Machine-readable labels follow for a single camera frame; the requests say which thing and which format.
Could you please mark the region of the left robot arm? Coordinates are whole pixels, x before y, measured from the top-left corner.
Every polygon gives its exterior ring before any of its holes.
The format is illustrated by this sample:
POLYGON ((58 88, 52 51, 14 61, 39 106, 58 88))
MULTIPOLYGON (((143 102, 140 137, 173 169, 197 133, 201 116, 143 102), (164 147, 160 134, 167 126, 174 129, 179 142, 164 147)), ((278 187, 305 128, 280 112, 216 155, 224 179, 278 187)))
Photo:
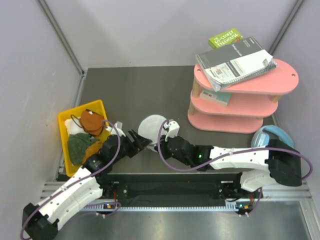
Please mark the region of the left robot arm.
POLYGON ((116 130, 58 190, 37 204, 25 206, 20 238, 27 233, 32 240, 53 240, 67 221, 88 204, 100 198, 113 199, 114 184, 108 176, 113 164, 134 157, 152 143, 134 130, 129 134, 116 130))

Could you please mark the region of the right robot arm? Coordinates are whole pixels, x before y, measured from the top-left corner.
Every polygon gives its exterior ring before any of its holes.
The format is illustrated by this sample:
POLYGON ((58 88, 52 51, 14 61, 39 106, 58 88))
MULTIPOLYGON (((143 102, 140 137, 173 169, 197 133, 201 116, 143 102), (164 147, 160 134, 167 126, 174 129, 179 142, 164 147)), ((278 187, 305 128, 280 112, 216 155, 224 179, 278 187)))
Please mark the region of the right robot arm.
POLYGON ((224 148, 194 145, 180 136, 162 136, 155 150, 164 161, 173 158, 192 170, 242 169, 233 185, 233 192, 239 198, 269 185, 302 185, 300 153, 277 139, 261 147, 224 148))

